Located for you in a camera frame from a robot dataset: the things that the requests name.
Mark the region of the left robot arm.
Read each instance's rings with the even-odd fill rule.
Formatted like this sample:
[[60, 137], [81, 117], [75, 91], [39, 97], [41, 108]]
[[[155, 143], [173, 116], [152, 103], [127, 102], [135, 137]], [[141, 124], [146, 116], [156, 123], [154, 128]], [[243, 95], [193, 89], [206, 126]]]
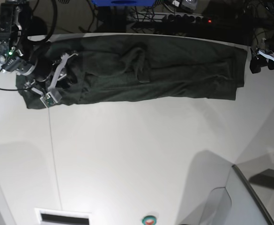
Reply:
[[274, 70], [274, 0], [247, 0], [244, 11], [249, 10], [253, 16], [250, 70], [253, 74], [263, 67]]

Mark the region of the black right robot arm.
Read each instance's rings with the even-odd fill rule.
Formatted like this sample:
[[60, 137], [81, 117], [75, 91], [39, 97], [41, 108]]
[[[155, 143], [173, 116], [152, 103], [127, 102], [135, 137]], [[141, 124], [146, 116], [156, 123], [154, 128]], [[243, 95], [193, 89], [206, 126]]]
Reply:
[[53, 25], [39, 41], [29, 40], [33, 25], [33, 10], [27, 0], [7, 0], [0, 6], [0, 68], [5, 72], [16, 71], [43, 82], [52, 73], [52, 62], [45, 57], [51, 43], [58, 18], [57, 3], [53, 7]]

